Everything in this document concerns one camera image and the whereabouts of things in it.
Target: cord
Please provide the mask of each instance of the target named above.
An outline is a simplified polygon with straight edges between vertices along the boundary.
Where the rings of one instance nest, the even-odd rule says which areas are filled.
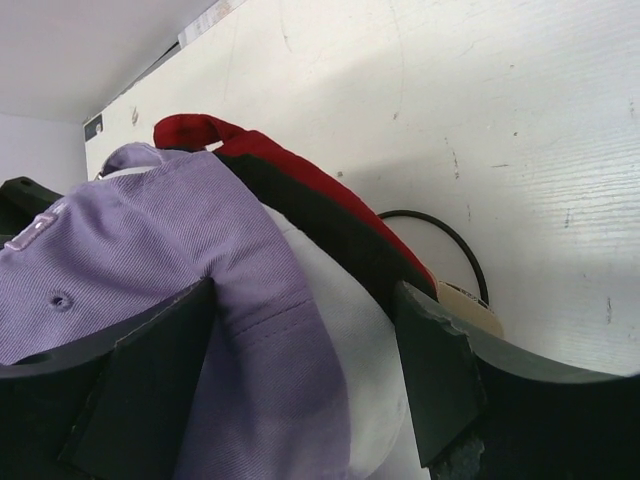
[[[487,288],[487,281],[484,278],[484,273],[482,272],[482,267],[480,267],[480,262],[471,251],[467,242],[465,242],[462,237],[449,225],[444,223],[442,220],[437,219],[436,217],[432,217],[426,213],[416,212],[415,210],[391,210],[390,212],[384,212],[378,215],[382,220],[391,217],[410,217],[417,218],[418,220],[423,220],[431,225],[435,225],[444,233],[449,235],[454,242],[458,244],[458,246],[462,249],[463,253],[469,260],[471,264],[471,268],[473,268],[473,273],[476,276],[476,281],[478,282],[478,288],[480,290],[480,299],[489,305],[489,289]]]

